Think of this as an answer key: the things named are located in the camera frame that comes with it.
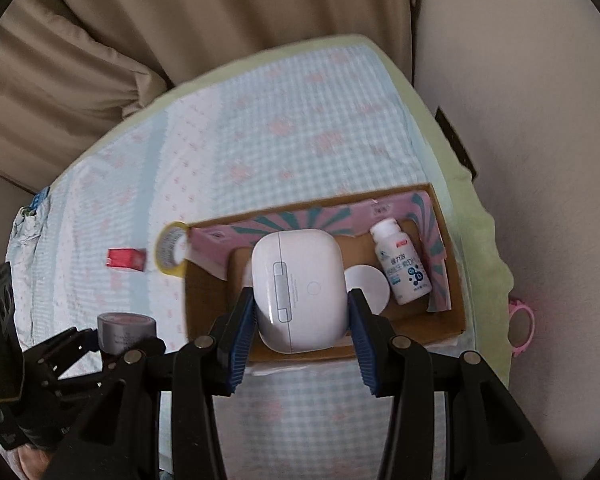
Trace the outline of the person's left hand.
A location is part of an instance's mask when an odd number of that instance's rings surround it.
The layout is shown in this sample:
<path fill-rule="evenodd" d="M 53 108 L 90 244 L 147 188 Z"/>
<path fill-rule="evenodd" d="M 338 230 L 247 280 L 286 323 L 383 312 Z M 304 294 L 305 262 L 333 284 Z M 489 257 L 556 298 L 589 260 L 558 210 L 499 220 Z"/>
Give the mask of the person's left hand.
<path fill-rule="evenodd" d="M 23 479 L 41 480 L 53 457 L 53 453 L 34 446 L 20 446 L 16 449 L 17 470 Z"/>

